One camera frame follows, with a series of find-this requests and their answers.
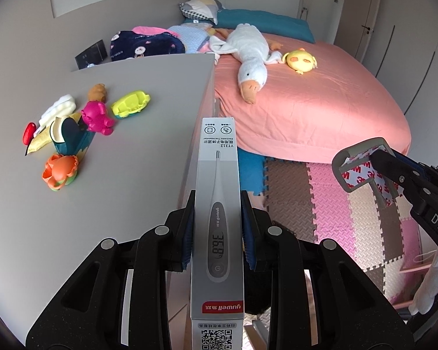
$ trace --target orange toy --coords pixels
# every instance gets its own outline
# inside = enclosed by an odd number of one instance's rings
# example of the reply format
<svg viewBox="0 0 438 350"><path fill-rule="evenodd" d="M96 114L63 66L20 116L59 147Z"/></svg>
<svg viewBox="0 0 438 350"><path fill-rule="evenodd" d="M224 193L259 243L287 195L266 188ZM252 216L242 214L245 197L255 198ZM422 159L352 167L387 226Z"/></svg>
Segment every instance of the orange toy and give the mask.
<svg viewBox="0 0 438 350"><path fill-rule="evenodd" d="M52 155L45 164L42 179L53 191L75 180L78 172L78 158L75 155Z"/></svg>
<svg viewBox="0 0 438 350"><path fill-rule="evenodd" d="M88 101L101 101L105 102L107 96L107 90L104 84L96 84L88 92Z"/></svg>

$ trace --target yuwell logo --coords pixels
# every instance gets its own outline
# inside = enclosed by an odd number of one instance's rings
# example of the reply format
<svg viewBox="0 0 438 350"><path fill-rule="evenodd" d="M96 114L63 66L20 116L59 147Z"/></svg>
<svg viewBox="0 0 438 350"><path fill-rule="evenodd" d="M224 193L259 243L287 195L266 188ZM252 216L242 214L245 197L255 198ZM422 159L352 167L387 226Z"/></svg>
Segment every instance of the yuwell logo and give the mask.
<svg viewBox="0 0 438 350"><path fill-rule="evenodd" d="M243 301L207 301L203 313L242 313Z"/></svg>

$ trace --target gray table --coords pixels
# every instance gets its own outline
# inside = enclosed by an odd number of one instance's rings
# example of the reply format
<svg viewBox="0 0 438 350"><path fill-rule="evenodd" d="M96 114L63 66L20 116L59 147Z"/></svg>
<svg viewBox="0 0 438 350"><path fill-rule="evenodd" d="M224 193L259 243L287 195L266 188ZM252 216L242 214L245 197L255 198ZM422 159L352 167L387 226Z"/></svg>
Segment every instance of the gray table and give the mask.
<svg viewBox="0 0 438 350"><path fill-rule="evenodd" d="M192 136L199 118L213 114L213 67L211 55L103 64L43 80L36 90L46 98L21 91L9 124L0 116L0 315L22 342L100 240L139 238L178 208L182 189L194 188ZM96 134L77 179L53 192L41 179L53 145L24 157L22 132L61 95L73 95L80 109L96 83L106 85L109 104L137 89L152 99L110 136Z"/></svg>

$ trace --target silver bolt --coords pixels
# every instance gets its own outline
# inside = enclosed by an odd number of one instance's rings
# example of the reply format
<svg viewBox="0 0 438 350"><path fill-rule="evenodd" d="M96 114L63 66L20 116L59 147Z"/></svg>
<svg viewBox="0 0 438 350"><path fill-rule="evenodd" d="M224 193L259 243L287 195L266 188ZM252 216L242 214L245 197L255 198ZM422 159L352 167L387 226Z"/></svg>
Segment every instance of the silver bolt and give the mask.
<svg viewBox="0 0 438 350"><path fill-rule="evenodd" d="M158 226L154 230L154 233L156 233L158 236L164 236L168 233L168 226L165 225Z"/></svg>
<svg viewBox="0 0 438 350"><path fill-rule="evenodd" d="M109 250L113 248L113 245L115 245L115 242L113 242L113 239L107 238L104 241L101 242L101 247L104 250Z"/></svg>
<svg viewBox="0 0 438 350"><path fill-rule="evenodd" d="M337 243L335 243L332 239L327 239L323 242L323 246L328 250L334 250L337 247Z"/></svg>
<svg viewBox="0 0 438 350"><path fill-rule="evenodd" d="M270 226L267 229L267 232L271 235L271 236L280 236L282 233L282 229L279 226Z"/></svg>

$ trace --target goose beak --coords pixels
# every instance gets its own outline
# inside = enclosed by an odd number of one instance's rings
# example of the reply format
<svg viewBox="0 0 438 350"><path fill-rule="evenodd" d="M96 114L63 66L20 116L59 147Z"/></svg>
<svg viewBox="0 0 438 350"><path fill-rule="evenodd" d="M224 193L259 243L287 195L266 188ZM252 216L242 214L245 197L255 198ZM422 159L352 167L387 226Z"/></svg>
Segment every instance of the goose beak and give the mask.
<svg viewBox="0 0 438 350"><path fill-rule="evenodd" d="M258 81L246 80L240 84L240 94L247 104L256 102L256 93L261 89Z"/></svg>

